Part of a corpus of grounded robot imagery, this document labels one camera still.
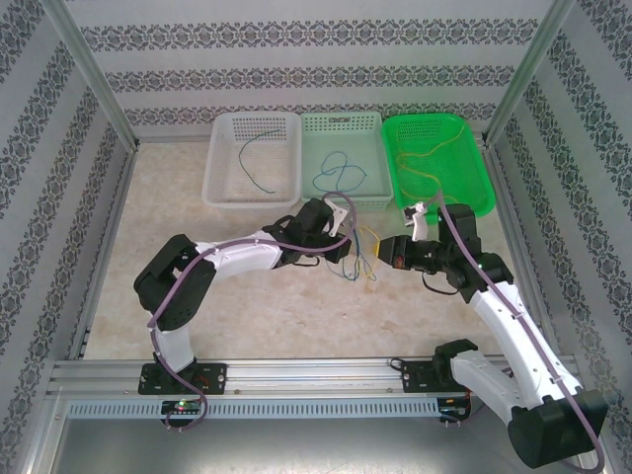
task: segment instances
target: light green plastic basket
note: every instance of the light green plastic basket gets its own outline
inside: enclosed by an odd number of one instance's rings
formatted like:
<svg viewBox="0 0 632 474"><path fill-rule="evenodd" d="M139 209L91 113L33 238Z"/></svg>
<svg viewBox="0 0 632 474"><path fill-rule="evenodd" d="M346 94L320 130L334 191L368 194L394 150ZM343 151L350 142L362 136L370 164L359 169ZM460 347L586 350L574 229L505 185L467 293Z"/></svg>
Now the light green plastic basket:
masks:
<svg viewBox="0 0 632 474"><path fill-rule="evenodd" d="M447 203L468 204L477 216L496 203L494 189L470 127L452 114L389 118L382 137L399 208L428 200L440 188ZM437 205L426 214L437 222Z"/></svg>
<svg viewBox="0 0 632 474"><path fill-rule="evenodd" d="M343 152L348 164L359 166L366 173L361 185L347 192L358 211L384 210L393 199L393 188L386 162L384 144L380 131L382 117L378 112L341 112L332 114L303 114L302 136L302 199L321 198L323 191L336 188L339 175L321 176L314 187L314 178L321 174L321 165L328 155ZM331 157L332 165L340 164L344 155ZM352 173L343 176L343 189L354 180ZM334 198L336 204L345 205L341 198Z"/></svg>

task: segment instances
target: white plastic basket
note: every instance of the white plastic basket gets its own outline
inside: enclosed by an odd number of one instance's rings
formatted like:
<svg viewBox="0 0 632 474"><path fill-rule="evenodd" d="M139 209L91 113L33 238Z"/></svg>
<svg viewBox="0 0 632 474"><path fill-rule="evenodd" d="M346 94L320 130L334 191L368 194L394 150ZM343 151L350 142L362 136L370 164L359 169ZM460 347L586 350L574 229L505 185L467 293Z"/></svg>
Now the white plastic basket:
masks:
<svg viewBox="0 0 632 474"><path fill-rule="evenodd" d="M348 164L361 167L366 174L361 186L347 192L355 208L364 212L384 210L393 199L393 187L382 142L381 115L378 112L309 113L301 115L301 121L303 201L320 198L324 192L336 188L339 175L323 176L322 165L329 156L338 154L335 159L340 161L339 158L346 157ZM340 164L334 160L330 163ZM314 180L319 178L321 186L317 188ZM339 197L332 201L346 206Z"/></svg>
<svg viewBox="0 0 632 474"><path fill-rule="evenodd" d="M297 114L222 114L213 124L201 197L221 208L291 207L300 199L300 150ZM268 192L255 185L244 168Z"/></svg>

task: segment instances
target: yellow wire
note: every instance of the yellow wire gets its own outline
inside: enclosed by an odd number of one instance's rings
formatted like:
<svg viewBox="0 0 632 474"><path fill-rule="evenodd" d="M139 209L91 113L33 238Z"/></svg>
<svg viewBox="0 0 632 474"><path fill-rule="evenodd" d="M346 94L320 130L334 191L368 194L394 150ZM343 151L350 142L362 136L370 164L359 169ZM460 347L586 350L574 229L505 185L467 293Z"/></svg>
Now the yellow wire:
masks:
<svg viewBox="0 0 632 474"><path fill-rule="evenodd" d="M402 164L400 162L401 158L402 157L406 157L406 156L413 156L413 157L416 157L416 158L424 158L424 157L430 156L433 153L435 153L438 149L440 149L442 146L445 146L448 143L451 143L452 141L458 139L463 134L463 130L465 130L465 123L463 124L463 126L461 126L461 130L454 137L452 137L449 140L446 140L446 141L440 143L439 145L437 145L435 148L433 148L428 153L414 153L414 152L399 153L397 155L397 158L395 159L395 161L397 162L398 168L400 170L404 170L404 171L407 171L409 173L413 173L415 175L423 176L425 178L430 178L431 180L435 181L436 185L438 186L438 188L441 189L442 188L441 181L436 176L430 175L428 173L424 173L423 171L414 170L413 168L410 168L410 167L406 166L405 164ZM404 190L401 186L400 186L400 191L402 192L403 195L407 196L408 198L414 199L414 200L428 200L428 199L430 199L432 197L432 196L423 197L423 196L411 195L410 193L406 192L406 190ZM444 199L451 199L454 202L458 202L458 200L455 197L452 197L450 195L443 195L443 198Z"/></svg>
<svg viewBox="0 0 632 474"><path fill-rule="evenodd" d="M373 232L368 226L363 225L359 231L360 233L362 233L364 230L368 231L373 237L375 237L375 241L377 242L375 244L375 247L373 248L373 252L375 254L375 261L373 262L373 265L371 265L371 271L369 273L364 272L364 274L366 275L367 278L371 278L371 277L375 277L377 278L377 276L375 275L375 273L373 272L373 268L375 268L375 266L377 265L377 262L379 261L379 237L377 236L377 234L375 232Z"/></svg>

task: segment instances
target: patterned wallpaper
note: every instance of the patterned wallpaper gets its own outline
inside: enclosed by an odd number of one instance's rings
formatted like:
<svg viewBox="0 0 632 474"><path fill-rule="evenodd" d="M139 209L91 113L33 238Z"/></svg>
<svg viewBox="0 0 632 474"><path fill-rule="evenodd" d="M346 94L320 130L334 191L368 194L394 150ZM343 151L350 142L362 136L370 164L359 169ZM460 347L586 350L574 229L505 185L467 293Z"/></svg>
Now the patterned wallpaper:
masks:
<svg viewBox="0 0 632 474"><path fill-rule="evenodd" d="M40 4L0 1L0 473L65 358L127 156Z"/></svg>
<svg viewBox="0 0 632 474"><path fill-rule="evenodd" d="M632 472L631 18L579 2L496 144L558 342L610 405L614 472Z"/></svg>
<svg viewBox="0 0 632 474"><path fill-rule="evenodd" d="M482 131L551 0L73 0L141 138L230 111L446 111Z"/></svg>

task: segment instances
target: beige floor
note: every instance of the beige floor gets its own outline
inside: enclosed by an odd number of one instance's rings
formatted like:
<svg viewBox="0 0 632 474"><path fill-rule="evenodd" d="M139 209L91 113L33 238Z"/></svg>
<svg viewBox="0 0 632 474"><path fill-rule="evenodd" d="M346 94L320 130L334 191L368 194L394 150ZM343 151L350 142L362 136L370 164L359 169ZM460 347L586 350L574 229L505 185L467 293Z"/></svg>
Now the beige floor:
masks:
<svg viewBox="0 0 632 474"><path fill-rule="evenodd" d="M248 235L279 215L226 213L200 198L207 144L143 144L122 214L86 358L151 358L148 314L132 283L162 245L186 233L194 241ZM380 237L405 233L394 204L361 214ZM496 212L478 221L484 250L512 267ZM373 240L362 237L362 247ZM420 274L378 264L377 282L345 281L324 265L251 272L214 283L193 320L194 350L205 358L427 356L469 338L486 354L500 350L458 296L424 289ZM430 281L445 287L440 276Z"/></svg>

